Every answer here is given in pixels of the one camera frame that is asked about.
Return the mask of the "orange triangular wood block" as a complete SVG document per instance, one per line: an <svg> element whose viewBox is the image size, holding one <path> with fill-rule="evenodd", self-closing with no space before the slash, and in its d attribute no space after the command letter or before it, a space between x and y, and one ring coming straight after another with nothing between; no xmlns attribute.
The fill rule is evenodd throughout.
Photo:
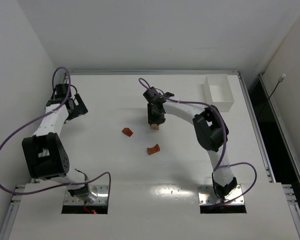
<svg viewBox="0 0 300 240"><path fill-rule="evenodd" d="M128 137L131 137L133 135L132 130L130 128L128 128L128 127L125 127L121 132L123 134L125 134L126 136L128 136Z"/></svg>

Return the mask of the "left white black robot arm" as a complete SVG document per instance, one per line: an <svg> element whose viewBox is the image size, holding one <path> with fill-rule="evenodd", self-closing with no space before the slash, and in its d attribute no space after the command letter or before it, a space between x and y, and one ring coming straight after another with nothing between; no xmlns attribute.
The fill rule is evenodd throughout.
<svg viewBox="0 0 300 240"><path fill-rule="evenodd" d="M53 95L45 106L45 116L31 137L22 140L22 149L28 171L33 179L53 181L65 184L71 197L86 203L93 203L98 196L87 183L88 176L73 168L60 140L64 124L88 112L80 95L70 93L65 104L56 109L65 100L69 84L57 84Z"/></svg>

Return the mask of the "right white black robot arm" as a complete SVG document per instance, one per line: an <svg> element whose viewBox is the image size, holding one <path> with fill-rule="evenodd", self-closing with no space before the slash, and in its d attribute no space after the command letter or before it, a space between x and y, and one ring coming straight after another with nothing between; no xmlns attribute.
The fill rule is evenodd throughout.
<svg viewBox="0 0 300 240"><path fill-rule="evenodd" d="M212 166L212 185L215 194L224 200L237 186L225 145L229 130L218 109L199 107L173 99L174 94L166 92L159 94L154 87L143 93L147 100L148 124L159 127L165 121L165 115L178 117L194 127L199 145L207 151Z"/></svg>

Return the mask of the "long plain wood block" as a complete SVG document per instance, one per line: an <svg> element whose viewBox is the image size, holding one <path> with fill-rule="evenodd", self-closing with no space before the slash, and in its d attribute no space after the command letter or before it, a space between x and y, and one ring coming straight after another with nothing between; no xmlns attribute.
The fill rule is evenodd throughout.
<svg viewBox="0 0 300 240"><path fill-rule="evenodd" d="M157 124L151 124L151 125L150 125L150 129L152 129L152 130L159 130L159 129L160 129L160 126L157 125Z"/></svg>

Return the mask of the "orange arch wood block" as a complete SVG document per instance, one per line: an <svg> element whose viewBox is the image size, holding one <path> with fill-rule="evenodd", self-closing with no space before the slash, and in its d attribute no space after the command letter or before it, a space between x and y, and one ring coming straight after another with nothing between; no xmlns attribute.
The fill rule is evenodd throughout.
<svg viewBox="0 0 300 240"><path fill-rule="evenodd" d="M150 155L153 155L155 153L158 153L160 150L161 150L160 146L158 144L156 144L153 147L148 147L147 148L147 154L150 156Z"/></svg>

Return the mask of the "white perforated plastic box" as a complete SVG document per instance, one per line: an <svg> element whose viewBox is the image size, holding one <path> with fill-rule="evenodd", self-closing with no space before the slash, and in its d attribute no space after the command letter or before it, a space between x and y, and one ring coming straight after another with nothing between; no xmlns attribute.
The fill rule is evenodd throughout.
<svg viewBox="0 0 300 240"><path fill-rule="evenodd" d="M217 107L220 112L229 112L235 102L226 74L207 74L203 91L206 103Z"/></svg>

